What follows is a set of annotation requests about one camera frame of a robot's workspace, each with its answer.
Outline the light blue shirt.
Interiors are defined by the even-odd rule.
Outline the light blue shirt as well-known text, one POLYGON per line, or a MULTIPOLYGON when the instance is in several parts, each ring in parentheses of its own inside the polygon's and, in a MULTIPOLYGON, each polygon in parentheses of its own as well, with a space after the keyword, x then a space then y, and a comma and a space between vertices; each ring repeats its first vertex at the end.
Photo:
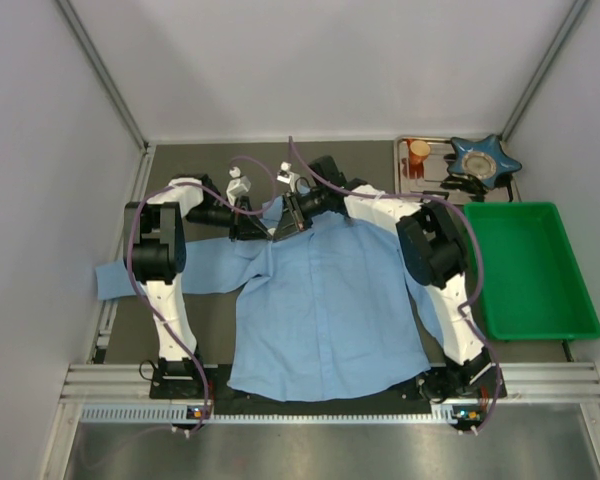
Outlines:
POLYGON ((442 338, 398 240, 332 212, 280 242, 190 242, 182 288, 236 293, 229 384, 277 401, 381 392, 429 369, 422 332, 442 338))

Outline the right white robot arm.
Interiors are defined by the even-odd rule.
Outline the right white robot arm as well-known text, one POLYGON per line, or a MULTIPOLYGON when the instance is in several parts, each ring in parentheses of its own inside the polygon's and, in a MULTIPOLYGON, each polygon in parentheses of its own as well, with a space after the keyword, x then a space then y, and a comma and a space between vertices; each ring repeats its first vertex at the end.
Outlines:
POLYGON ((459 395, 474 392, 492 371, 493 361, 471 311, 477 296, 466 291, 468 249, 477 244, 475 238, 464 241, 456 226, 466 217, 440 196, 389 194, 366 181, 348 180, 330 156, 307 164, 306 170, 315 183, 302 191, 301 177, 291 164, 283 162, 279 167, 276 178, 289 190, 282 197, 275 240, 308 230, 315 217, 326 212, 394 235, 406 270, 433 304, 441 328, 447 389, 459 395))

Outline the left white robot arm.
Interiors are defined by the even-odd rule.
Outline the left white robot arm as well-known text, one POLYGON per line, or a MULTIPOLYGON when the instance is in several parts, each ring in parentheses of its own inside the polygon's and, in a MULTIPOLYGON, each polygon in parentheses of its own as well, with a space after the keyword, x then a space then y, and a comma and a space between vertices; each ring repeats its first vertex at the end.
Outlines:
POLYGON ((140 202, 125 206, 123 256, 131 286, 153 317, 159 339, 152 385, 180 388, 190 395, 202 390, 204 369, 198 342, 186 314, 182 277, 187 261, 184 222, 224 227, 231 240, 270 237, 248 198, 251 182, 234 168, 226 194, 207 175, 172 179, 140 202))

